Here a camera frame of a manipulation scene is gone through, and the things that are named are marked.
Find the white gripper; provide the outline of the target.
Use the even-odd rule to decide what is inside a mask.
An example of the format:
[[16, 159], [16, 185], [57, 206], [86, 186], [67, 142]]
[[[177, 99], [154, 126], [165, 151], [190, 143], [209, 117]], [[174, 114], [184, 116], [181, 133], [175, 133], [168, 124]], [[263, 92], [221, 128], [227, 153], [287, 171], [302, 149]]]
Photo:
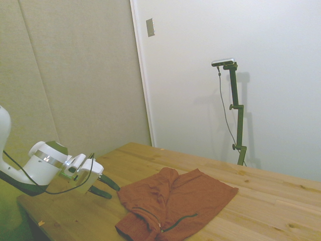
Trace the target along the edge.
[[89, 192], [104, 197], [106, 199], [111, 199], [112, 195], [108, 192], [100, 190], [99, 188], [93, 186], [94, 182], [99, 177], [99, 180], [104, 184], [107, 184], [113, 190], [119, 191], [120, 187], [109, 177], [102, 174], [104, 168], [101, 164], [97, 163], [95, 160], [87, 159], [84, 164], [77, 171], [78, 179], [76, 181], [76, 190], [82, 194]]

